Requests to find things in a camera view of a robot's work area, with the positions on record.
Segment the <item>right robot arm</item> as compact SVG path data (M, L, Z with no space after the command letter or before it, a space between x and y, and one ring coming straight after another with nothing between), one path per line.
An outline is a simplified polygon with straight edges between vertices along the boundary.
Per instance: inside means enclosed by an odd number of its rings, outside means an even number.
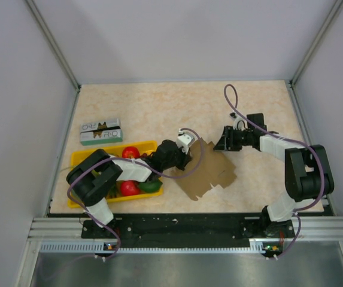
M322 145L307 145L267 130L262 113L242 118L232 112L230 117L233 124L224 126L214 150L238 152L250 146L284 163L286 190L262 209L259 221L260 232L275 237L288 227L295 212L310 208L323 196L333 193L335 183L326 149Z

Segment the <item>brown cardboard box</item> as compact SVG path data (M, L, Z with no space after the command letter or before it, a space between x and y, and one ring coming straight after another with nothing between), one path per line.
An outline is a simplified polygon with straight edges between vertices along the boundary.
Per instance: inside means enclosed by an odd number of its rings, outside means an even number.
M226 188L236 179L235 165L223 152L214 151L214 144L203 143L204 157L199 161L200 144L195 142L190 148L191 162L185 170L174 168L171 170L173 177L184 177L177 179L177 185L184 191L189 199L199 200L208 191L216 186Z

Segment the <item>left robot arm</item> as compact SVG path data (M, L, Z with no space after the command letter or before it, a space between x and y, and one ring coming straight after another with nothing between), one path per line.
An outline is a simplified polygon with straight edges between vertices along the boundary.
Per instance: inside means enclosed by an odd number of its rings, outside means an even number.
M150 155L134 160L124 160L97 149L68 173L69 190L96 220L96 232L109 237L116 228L114 215L105 199L112 187L118 181L153 183L168 169L184 170L192 160L190 147L194 141L183 136L176 141L164 140Z

